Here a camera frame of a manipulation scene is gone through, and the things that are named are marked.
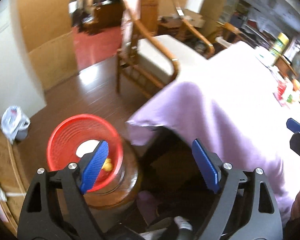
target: tablecloth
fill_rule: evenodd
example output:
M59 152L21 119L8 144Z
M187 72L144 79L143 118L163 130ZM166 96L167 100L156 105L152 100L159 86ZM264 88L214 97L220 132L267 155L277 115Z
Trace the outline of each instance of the tablecloth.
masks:
M183 71L136 111L127 121L130 140L145 145L164 126L189 146L198 138L234 168L262 168L285 225L300 190L300 157L290 149L290 112L275 99L276 86L254 50L239 42Z

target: blue textured pad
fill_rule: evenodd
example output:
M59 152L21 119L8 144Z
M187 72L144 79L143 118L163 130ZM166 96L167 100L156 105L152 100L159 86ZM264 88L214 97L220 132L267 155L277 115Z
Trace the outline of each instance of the blue textured pad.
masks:
M292 118L289 118L287 120L287 128L294 133L300 132L300 123L298 123Z
M85 194L87 190L92 189L96 179L101 171L103 164L106 161L109 153L109 146L106 141L97 147L96 153L93 155L91 161L88 163L81 174L81 194Z
M197 139L192 143L192 155L208 189L216 194L220 190L218 172Z

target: white plastic bag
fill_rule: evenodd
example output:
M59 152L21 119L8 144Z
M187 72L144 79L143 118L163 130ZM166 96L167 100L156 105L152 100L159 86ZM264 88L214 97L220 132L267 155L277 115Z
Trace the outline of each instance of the white plastic bag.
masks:
M18 140L26 138L29 125L30 119L19 106L9 106L1 119L2 132L10 143L13 143L16 138Z

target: red floor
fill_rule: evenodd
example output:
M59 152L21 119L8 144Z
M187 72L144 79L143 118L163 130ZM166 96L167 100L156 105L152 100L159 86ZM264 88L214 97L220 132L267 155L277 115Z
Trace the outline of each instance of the red floor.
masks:
M72 31L79 71L112 57L121 45L120 26L106 28L101 33L91 36L83 32L78 33L77 27L73 27Z

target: silver bolt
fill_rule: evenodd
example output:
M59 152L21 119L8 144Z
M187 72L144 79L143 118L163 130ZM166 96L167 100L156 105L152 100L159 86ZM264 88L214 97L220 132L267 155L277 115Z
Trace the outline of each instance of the silver bolt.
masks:
M71 170L74 170L76 167L77 167L77 164L76 164L76 163L70 163L70 164L68 165L68 168L71 169Z
M261 168L256 168L256 173L258 173L258 174L263 174L263 169L261 169Z
M44 173L44 168L40 168L40 169L38 169L38 170L37 170L37 173L38 173L38 174L42 174L42 173Z
M232 169L231 163L224 163L224 164L223 164L223 167L224 167L226 170L231 170L231 169Z

